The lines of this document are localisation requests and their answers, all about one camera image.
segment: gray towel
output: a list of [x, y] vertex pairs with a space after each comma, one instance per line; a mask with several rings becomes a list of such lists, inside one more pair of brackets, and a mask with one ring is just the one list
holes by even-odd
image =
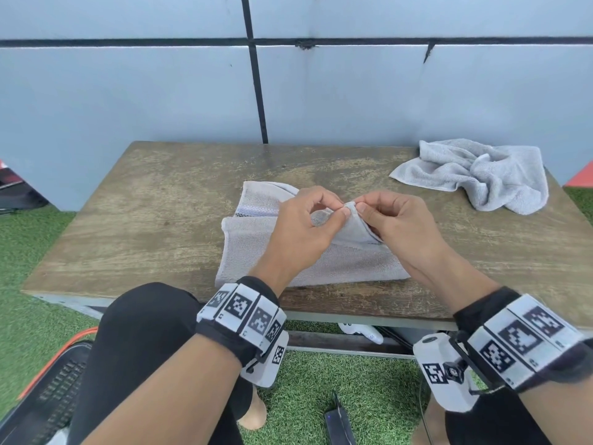
[[411, 186], [453, 192], [463, 187], [477, 210], [501, 206], [528, 215], [548, 201], [548, 183], [536, 146], [490, 146], [468, 139], [420, 141], [420, 157], [389, 175]]
[[[215, 281], [217, 287], [235, 282], [256, 264], [276, 225], [280, 203], [293, 198], [297, 192], [298, 189], [288, 184], [243, 183], [235, 215], [222, 220], [224, 250]], [[352, 215], [342, 230], [319, 261], [293, 279], [291, 286], [410, 277], [389, 248], [360, 218], [354, 202], [350, 201], [346, 206]], [[330, 209], [318, 210], [311, 219], [313, 224], [321, 225], [330, 215]]]

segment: person's left hand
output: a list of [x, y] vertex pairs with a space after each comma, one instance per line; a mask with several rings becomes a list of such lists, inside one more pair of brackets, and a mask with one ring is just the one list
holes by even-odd
[[[333, 210], [333, 214], [315, 227], [311, 213], [325, 208]], [[295, 276], [322, 256], [350, 214], [335, 193], [321, 186], [301, 189], [294, 198], [280, 204], [267, 249], [249, 274], [279, 296]]]

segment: wrist-mounted device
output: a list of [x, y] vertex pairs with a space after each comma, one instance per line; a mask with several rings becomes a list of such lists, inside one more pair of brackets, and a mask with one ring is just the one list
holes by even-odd
[[[414, 345], [436, 400], [467, 412], [478, 396], [503, 387], [518, 393], [546, 381], [577, 383], [593, 374], [585, 336], [528, 294], [507, 287], [455, 314], [459, 331], [437, 333]], [[478, 390], [473, 370], [488, 390]]]
[[288, 345], [286, 314], [274, 292], [258, 278], [223, 284], [196, 316], [196, 333], [230, 350], [241, 362], [241, 377], [270, 387]]

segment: artificial turf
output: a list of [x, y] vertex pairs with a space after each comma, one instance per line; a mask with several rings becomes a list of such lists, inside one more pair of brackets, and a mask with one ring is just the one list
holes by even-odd
[[[593, 223], [593, 189], [566, 190]], [[25, 385], [78, 331], [97, 324], [19, 289], [74, 214], [47, 207], [0, 216], [0, 417]], [[338, 332], [335, 324], [293, 321], [288, 329]], [[418, 369], [412, 361], [288, 352], [276, 386], [261, 391], [269, 415], [247, 445], [329, 443], [323, 412], [336, 390], [357, 443], [404, 444], [419, 419]]]

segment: wood grain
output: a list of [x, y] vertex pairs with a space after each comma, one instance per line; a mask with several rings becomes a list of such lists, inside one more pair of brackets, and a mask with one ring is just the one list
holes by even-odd
[[[445, 239], [502, 284], [593, 328], [593, 228], [549, 177], [550, 200], [530, 216], [478, 212], [463, 190], [437, 192], [388, 177], [415, 148], [134, 142], [27, 279], [29, 294], [117, 297], [162, 281], [208, 299], [221, 221], [245, 180], [319, 184], [344, 200], [376, 189], [422, 196]], [[451, 318], [410, 280], [291, 288], [286, 310], [407, 319]]]

